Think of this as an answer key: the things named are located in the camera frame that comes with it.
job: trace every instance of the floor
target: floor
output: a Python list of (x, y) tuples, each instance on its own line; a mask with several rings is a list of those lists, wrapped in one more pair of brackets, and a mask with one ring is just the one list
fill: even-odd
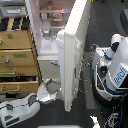
[[(114, 33), (126, 36), (120, 23), (120, 12), (128, 8), (128, 1), (121, 3), (120, 0), (94, 0), (91, 8), (91, 18), (85, 42), (85, 52), (90, 54), (92, 44), (108, 47), (111, 44), (111, 37)], [(90, 80), (90, 68), (81, 73), (81, 79)], [(41, 104), (40, 111), (32, 118), (19, 123), (12, 128), (37, 128), (44, 125), (79, 125), (83, 128), (93, 128), (90, 116), (97, 116), (101, 128), (105, 118), (101, 110), (97, 108), (97, 101), (93, 97), (92, 88), (89, 82), (80, 81), (80, 91), (77, 99), (73, 101), (72, 110), (66, 112), (64, 103), (56, 100), (50, 104)]]

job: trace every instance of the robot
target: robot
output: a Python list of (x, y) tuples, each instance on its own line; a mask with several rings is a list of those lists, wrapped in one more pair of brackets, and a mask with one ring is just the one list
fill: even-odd
[(34, 116), (40, 110), (40, 103), (56, 99), (57, 91), (50, 94), (45, 83), (41, 83), (37, 94), (30, 93), (23, 99), (5, 101), (0, 104), (0, 128), (8, 128)]
[[(124, 31), (128, 34), (128, 9), (120, 14)], [(97, 47), (94, 53), (93, 91), (104, 105), (115, 105), (128, 89), (128, 37), (114, 34), (111, 46)]]

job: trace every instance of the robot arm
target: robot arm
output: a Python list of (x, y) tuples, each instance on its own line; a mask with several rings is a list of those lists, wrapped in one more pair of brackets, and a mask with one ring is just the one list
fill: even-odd
[(19, 122), (33, 117), (40, 110), (40, 103), (46, 103), (56, 99), (57, 91), (50, 94), (46, 85), (42, 83), (37, 94), (30, 93), (23, 99), (5, 101), (0, 104), (0, 128), (8, 128)]
[(121, 41), (124, 39), (123, 36), (119, 34), (114, 34), (111, 39), (111, 46), (108, 48), (97, 48), (96, 53), (93, 59), (93, 65), (92, 68), (94, 70), (95, 65), (97, 63), (100, 64), (100, 69), (102, 71), (105, 71), (109, 68), (113, 55), (115, 54), (118, 45), (121, 43)]

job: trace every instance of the white door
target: white door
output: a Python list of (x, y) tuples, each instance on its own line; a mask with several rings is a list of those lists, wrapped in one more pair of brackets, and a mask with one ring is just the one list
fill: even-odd
[(84, 53), (91, 0), (76, 0), (64, 30), (64, 102), (70, 111), (78, 92), (81, 60)]

